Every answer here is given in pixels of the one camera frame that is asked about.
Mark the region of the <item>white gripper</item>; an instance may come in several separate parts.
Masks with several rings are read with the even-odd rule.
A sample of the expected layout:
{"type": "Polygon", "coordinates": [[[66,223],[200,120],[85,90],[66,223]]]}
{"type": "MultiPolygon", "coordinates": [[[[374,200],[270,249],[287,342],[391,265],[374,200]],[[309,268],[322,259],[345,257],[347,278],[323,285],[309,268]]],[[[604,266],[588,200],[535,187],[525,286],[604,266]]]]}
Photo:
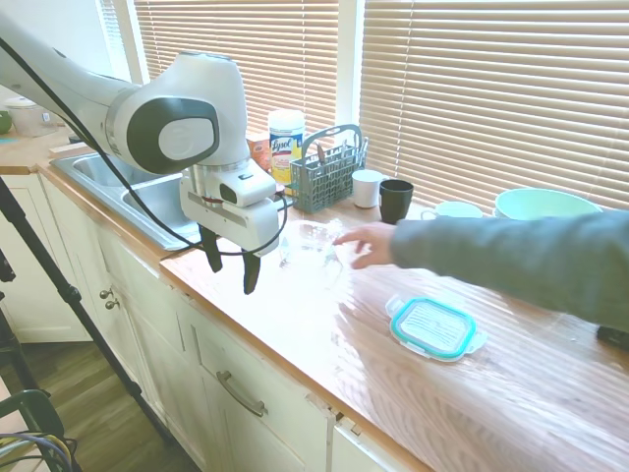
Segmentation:
{"type": "Polygon", "coordinates": [[[252,294],[257,286],[260,257],[278,247],[278,209],[271,198],[251,206],[239,207],[230,203],[210,204],[193,191],[188,176],[181,179],[181,205],[185,216],[199,224],[200,244],[213,272],[222,270],[221,254],[217,246],[218,236],[227,239],[246,251],[264,249],[255,254],[246,252],[244,261],[244,293],[252,294]]]}

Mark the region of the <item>person's hand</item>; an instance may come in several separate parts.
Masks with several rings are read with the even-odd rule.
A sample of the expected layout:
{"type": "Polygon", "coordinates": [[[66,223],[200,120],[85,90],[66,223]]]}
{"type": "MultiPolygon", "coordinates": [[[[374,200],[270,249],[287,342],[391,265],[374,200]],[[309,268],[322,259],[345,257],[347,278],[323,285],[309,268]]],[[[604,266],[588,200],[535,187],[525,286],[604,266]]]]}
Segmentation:
{"type": "Polygon", "coordinates": [[[390,246],[395,229],[394,225],[382,222],[365,224],[340,235],[333,245],[356,244],[355,253],[358,256],[351,263],[353,269],[392,265],[390,246]]]}

